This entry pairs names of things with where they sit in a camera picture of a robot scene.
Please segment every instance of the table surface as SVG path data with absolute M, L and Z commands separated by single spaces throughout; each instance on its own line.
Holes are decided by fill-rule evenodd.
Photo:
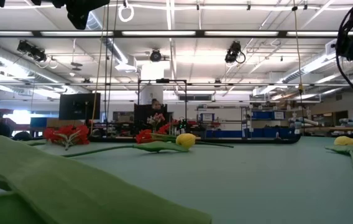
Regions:
M 118 149 L 76 159 L 209 213 L 214 224 L 352 224 L 351 159 L 324 149 L 333 142 L 303 137 L 292 145 L 194 146 L 190 153 L 160 154 Z M 90 149 L 105 145 L 92 143 Z M 41 148 L 65 154 L 57 146 Z M 68 153 L 81 151 L 86 148 L 75 146 Z

